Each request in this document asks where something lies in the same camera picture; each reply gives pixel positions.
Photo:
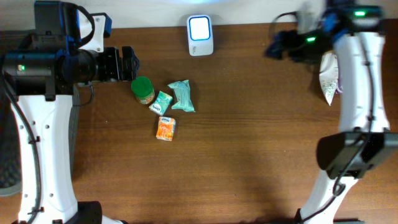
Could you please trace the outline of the white green tube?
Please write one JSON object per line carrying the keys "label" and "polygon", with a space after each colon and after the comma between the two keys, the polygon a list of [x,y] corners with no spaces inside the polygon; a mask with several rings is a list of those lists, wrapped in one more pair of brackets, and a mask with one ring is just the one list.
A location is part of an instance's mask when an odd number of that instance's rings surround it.
{"label": "white green tube", "polygon": [[322,56],[319,81],[326,102],[330,106],[338,88],[338,61],[332,51],[326,52]]}

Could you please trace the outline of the orange tissue pack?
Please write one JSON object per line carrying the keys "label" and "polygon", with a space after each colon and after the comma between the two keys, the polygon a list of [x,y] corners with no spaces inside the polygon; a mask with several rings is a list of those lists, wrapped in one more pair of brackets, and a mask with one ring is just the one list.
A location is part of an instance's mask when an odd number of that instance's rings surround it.
{"label": "orange tissue pack", "polygon": [[176,121],[173,118],[161,116],[157,126],[156,138],[163,141],[172,141],[175,125]]}

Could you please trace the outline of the red purple tissue pack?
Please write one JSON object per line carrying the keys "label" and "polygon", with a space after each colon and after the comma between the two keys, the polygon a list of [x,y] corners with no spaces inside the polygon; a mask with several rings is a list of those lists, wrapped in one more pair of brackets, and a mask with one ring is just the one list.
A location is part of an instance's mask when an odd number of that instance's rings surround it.
{"label": "red purple tissue pack", "polygon": [[336,63],[336,90],[335,93],[336,94],[342,94],[343,92],[343,87],[341,84],[341,78],[340,78],[340,67],[338,65],[338,56],[336,54],[334,54],[335,56],[335,63]]}

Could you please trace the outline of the small teal tissue pack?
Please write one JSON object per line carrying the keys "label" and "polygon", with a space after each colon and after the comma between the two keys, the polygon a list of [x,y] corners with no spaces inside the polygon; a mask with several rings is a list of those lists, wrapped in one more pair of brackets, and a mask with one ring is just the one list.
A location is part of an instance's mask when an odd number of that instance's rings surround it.
{"label": "small teal tissue pack", "polygon": [[149,106],[149,109],[157,115],[163,116],[172,101],[172,96],[162,91],[159,91],[157,98],[155,99],[153,104]]}

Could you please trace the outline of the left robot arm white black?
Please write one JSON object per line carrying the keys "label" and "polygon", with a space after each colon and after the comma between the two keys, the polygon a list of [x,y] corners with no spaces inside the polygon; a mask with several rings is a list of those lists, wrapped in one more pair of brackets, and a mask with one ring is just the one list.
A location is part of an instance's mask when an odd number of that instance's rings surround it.
{"label": "left robot arm white black", "polygon": [[82,103],[77,84],[130,81],[118,50],[106,48],[111,18],[63,1],[34,3],[35,29],[1,58],[1,84],[19,137],[22,199],[18,223],[112,224],[97,201],[79,202],[72,186],[71,124]]}

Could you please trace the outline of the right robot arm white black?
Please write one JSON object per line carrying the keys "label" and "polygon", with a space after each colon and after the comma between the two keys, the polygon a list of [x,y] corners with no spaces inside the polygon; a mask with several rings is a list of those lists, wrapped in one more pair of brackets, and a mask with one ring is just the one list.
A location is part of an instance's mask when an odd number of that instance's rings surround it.
{"label": "right robot arm white black", "polygon": [[306,62],[333,52],[343,89],[338,132],[317,144],[319,175],[294,222],[333,223],[349,190],[397,150],[382,96],[384,13],[380,6],[327,1],[318,18],[305,7],[292,15],[296,29],[270,31],[265,55]]}

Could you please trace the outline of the teal wipes packet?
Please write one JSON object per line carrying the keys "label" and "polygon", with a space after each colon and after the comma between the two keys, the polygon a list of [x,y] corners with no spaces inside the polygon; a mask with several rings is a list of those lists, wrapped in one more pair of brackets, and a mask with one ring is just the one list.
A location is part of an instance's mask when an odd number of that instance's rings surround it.
{"label": "teal wipes packet", "polygon": [[184,110],[185,112],[195,112],[190,98],[189,80],[173,82],[168,87],[174,91],[177,102],[172,105],[173,110]]}

